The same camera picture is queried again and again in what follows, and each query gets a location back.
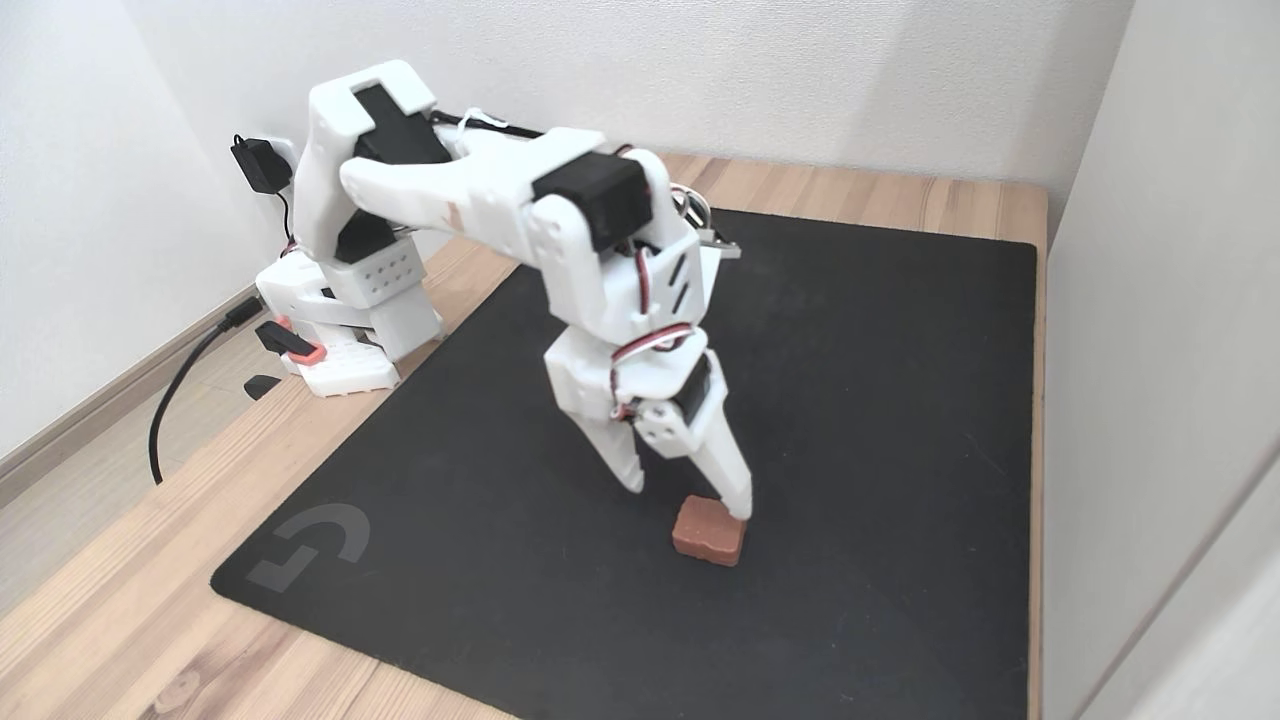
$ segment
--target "red part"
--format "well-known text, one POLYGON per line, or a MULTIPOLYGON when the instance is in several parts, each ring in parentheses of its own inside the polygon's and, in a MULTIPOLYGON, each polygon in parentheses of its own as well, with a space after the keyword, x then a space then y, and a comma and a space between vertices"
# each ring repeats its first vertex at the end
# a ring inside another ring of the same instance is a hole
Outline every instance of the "red part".
POLYGON ((315 350, 310 355, 298 355, 297 352, 287 352, 289 360, 293 360, 298 365, 315 365, 316 363, 324 360, 326 351, 323 345, 311 343, 315 350))

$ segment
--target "white wall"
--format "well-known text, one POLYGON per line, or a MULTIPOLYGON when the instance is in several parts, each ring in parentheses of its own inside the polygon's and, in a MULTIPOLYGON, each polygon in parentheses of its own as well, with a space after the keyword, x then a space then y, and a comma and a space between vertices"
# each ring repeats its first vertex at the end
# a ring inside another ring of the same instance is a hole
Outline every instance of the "white wall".
POLYGON ((1280 717, 1280 442, 1084 720, 1280 717))
POLYGON ((4 455, 243 290, 279 231, 212 181, 116 0, 0 3, 0 97, 4 455))
POLYGON ((1062 218, 1047 720, 1123 665, 1280 432, 1276 28, 1275 0, 1139 0, 1062 218))
POLYGON ((1061 206, 1132 0, 124 0, 201 142, 305 136, 390 58, 442 105, 722 155, 1015 178, 1061 206))

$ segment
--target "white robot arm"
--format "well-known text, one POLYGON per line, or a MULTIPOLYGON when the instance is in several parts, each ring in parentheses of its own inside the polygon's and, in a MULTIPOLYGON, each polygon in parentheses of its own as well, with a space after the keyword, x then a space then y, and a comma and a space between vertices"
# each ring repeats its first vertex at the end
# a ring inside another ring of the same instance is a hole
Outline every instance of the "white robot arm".
MULTIPOLYGON (((413 108, 430 105, 403 63, 369 72, 402 83, 392 95, 425 102, 413 108)), ((568 324, 545 355, 557 404, 618 480, 644 487, 640 434, 663 457, 689 456, 730 514, 750 518, 751 475, 724 419, 724 375, 698 327, 719 259, 735 246, 686 222, 696 193, 677 206, 657 155, 602 152, 598 132, 556 128, 525 142, 463 120, 433 137, 452 149, 451 161, 342 161, 346 196, 375 217, 457 232, 539 269, 550 313, 568 324)))

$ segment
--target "wooden floor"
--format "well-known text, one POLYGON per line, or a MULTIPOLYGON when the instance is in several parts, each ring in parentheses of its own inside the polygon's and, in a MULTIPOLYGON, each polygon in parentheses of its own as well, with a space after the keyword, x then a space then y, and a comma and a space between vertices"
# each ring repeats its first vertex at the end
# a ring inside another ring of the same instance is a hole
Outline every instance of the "wooden floor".
MULTIPOLYGON (((165 413, 160 466, 173 473, 252 405, 243 383, 282 377, 252 324, 202 357, 165 413)), ((160 392, 0 507, 0 616, 152 487, 147 428, 160 392)))

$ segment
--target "baseboard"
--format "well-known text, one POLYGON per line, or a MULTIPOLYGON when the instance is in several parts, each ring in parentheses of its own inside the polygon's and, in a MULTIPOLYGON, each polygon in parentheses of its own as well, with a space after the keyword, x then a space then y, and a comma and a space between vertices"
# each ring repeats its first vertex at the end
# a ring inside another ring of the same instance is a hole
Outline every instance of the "baseboard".
MULTIPOLYGON (((35 437, 0 459, 0 507, 56 468, 134 407, 169 384, 178 366, 209 329, 246 297, 257 292, 247 287, 215 307, 193 325, 147 355, 105 387, 87 397, 35 437)), ((218 347, 232 333, 214 342, 218 347)))

